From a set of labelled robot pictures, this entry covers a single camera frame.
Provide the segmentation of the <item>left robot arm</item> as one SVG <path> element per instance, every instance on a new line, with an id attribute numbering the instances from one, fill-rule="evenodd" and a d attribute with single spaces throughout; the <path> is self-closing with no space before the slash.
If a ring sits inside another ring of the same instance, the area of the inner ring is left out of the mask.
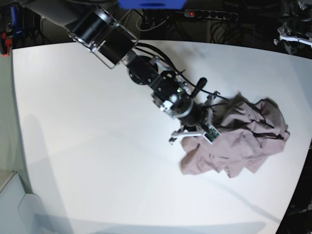
<path id="1" fill-rule="evenodd" d="M 281 26 L 277 28 L 278 37 L 274 45 L 282 43 L 288 54 L 297 49 L 312 46 L 312 1 L 283 0 L 281 2 Z"/>

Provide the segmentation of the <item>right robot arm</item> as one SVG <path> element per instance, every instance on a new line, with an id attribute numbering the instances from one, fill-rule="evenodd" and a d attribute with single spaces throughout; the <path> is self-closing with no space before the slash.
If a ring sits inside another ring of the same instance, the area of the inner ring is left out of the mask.
<path id="1" fill-rule="evenodd" d="M 212 126 L 210 103 L 198 104 L 195 96 L 207 83 L 201 78 L 193 91 L 190 82 L 158 48 L 138 39 L 95 2 L 78 0 L 26 0 L 24 7 L 64 28 L 110 69 L 123 63 L 133 82 L 149 86 L 153 102 L 182 127 L 207 131 Z"/>

